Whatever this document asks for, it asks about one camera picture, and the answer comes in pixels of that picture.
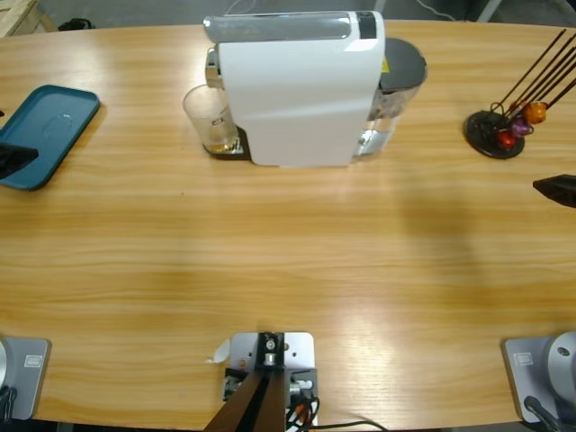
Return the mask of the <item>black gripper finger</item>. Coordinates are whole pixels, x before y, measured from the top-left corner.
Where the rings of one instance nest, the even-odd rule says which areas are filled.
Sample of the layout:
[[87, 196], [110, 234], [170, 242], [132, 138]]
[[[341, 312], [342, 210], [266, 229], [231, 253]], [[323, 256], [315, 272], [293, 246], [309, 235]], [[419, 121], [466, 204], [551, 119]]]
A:
[[549, 200], [566, 207], [574, 207], [575, 184], [575, 175], [555, 175], [535, 180], [533, 187]]
[[1, 144], [0, 178], [4, 179], [34, 161], [39, 156], [35, 148], [16, 146], [8, 143]]

